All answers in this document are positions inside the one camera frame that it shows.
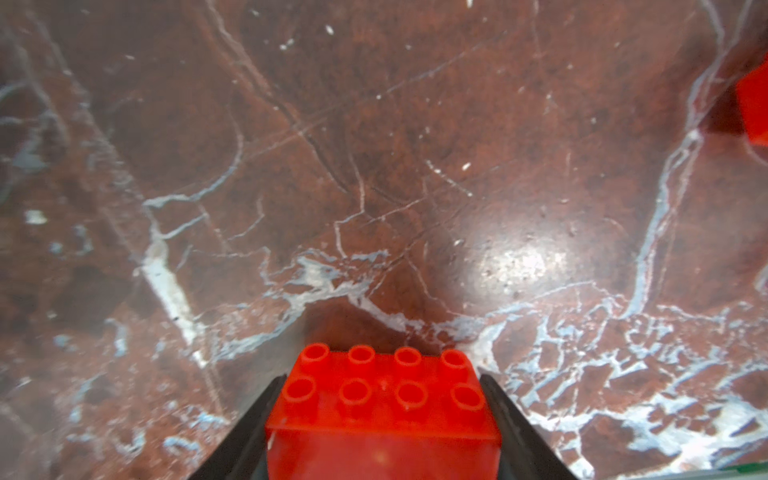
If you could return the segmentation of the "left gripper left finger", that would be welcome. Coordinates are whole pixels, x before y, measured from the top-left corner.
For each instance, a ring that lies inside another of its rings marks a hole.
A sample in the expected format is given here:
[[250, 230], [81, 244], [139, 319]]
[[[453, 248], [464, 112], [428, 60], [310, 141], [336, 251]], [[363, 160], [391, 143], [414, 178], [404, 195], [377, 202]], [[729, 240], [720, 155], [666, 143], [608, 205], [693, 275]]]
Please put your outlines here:
[[189, 480], [267, 480], [266, 423], [286, 375], [275, 377]]

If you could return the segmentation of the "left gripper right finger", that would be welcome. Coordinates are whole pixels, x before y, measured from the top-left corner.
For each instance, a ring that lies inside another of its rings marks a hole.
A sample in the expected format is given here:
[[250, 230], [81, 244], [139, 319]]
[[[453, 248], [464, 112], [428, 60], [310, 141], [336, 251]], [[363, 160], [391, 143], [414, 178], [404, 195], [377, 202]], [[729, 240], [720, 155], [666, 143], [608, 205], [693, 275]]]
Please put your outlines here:
[[479, 383], [501, 435], [499, 480], [577, 479], [492, 376]]

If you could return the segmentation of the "red lego bottom brick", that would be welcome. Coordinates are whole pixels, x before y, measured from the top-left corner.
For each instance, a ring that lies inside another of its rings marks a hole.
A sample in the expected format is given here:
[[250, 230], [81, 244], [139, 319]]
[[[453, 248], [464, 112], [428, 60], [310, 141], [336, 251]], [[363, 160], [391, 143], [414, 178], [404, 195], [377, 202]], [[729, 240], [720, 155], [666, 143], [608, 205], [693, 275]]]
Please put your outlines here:
[[466, 355], [305, 347], [266, 422], [271, 479], [495, 479], [501, 436]]

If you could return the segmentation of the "red lego cluster bottom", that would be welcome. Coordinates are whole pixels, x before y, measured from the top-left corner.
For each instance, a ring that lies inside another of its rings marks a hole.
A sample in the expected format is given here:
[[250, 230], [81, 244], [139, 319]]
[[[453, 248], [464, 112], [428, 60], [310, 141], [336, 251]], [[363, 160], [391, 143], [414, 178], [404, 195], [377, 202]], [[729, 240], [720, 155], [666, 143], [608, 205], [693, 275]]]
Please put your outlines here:
[[751, 144], [767, 147], [767, 58], [736, 85], [739, 111]]

